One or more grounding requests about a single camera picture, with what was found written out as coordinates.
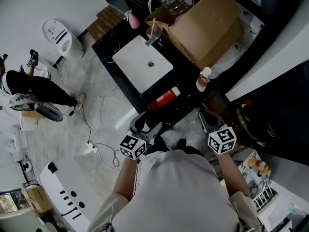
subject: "toilet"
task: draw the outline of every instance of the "toilet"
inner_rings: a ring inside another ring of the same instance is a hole
[[[56,45],[61,56],[78,61],[84,55],[82,43],[62,23],[56,20],[47,20],[42,26],[46,40]]]

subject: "gray t-shirt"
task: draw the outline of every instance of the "gray t-shirt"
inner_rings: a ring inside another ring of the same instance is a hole
[[[199,155],[155,152],[142,159],[141,171],[133,199],[111,194],[88,231],[103,231],[107,223],[115,232],[236,232],[239,218],[248,227],[260,224],[253,201],[241,192],[227,197]]]

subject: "window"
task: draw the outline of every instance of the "window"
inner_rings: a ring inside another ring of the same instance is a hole
[[[0,193],[0,214],[19,211],[29,207],[21,189]]]

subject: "power strip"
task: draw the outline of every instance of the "power strip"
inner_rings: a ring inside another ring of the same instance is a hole
[[[90,153],[90,152],[95,152],[95,153],[97,153],[97,151],[98,151],[98,148],[97,147],[95,147],[91,142],[86,142],[86,147],[87,147],[87,150],[84,152],[84,155],[85,154],[88,154],[88,153]]]

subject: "sink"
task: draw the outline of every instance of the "sink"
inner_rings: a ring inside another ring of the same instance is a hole
[[[173,69],[170,62],[145,42],[139,35],[112,57],[140,94]]]

